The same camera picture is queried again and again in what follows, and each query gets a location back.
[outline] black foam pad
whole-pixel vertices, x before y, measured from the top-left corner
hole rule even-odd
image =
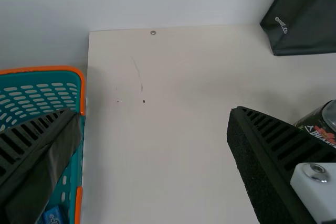
[[[335,162],[336,149],[279,119],[233,109],[227,142],[261,224],[316,223],[290,186],[305,162]]]

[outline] black ventilated plastic part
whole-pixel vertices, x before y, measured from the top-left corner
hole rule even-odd
[[[57,110],[0,132],[0,185],[39,143],[39,136],[69,109]]]
[[[297,164],[336,162],[336,148],[272,116],[238,107],[287,181]]]

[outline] white wall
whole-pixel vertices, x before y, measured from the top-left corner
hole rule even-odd
[[[254,23],[272,0],[0,0],[0,68],[87,62],[90,30]]]

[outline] blue packaging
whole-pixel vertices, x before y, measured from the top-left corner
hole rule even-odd
[[[66,224],[59,206],[44,212],[43,220],[45,224]]]

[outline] colorful label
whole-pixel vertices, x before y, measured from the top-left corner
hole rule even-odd
[[[335,133],[325,123],[322,117],[322,110],[327,104],[306,115],[304,118],[296,122],[294,126],[307,131],[310,135],[336,148]]]

